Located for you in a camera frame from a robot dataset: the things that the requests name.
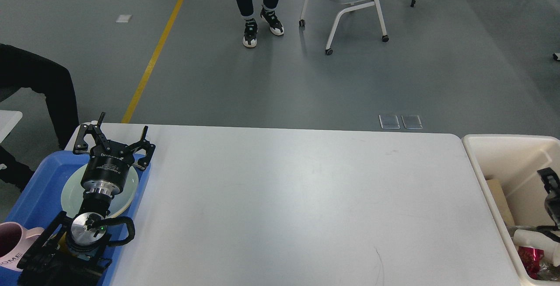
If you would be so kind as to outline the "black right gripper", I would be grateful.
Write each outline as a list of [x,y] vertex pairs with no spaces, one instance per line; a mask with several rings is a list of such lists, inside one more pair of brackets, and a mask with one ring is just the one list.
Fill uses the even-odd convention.
[[548,216],[554,222],[554,226],[537,226],[536,230],[541,233],[556,232],[560,228],[560,179],[558,174],[551,168],[546,167],[537,171],[547,192],[544,200],[544,208]]

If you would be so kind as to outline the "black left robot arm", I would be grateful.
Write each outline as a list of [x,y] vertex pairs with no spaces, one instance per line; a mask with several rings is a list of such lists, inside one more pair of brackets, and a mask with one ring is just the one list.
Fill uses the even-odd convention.
[[128,189],[127,178],[145,171],[156,146],[147,139],[148,126],[130,145],[106,138],[101,126],[83,123],[73,147],[75,155],[88,155],[80,177],[81,203],[75,213],[58,212],[18,263],[18,286],[95,286],[112,264],[104,256],[135,237],[133,220],[110,216],[115,197]]

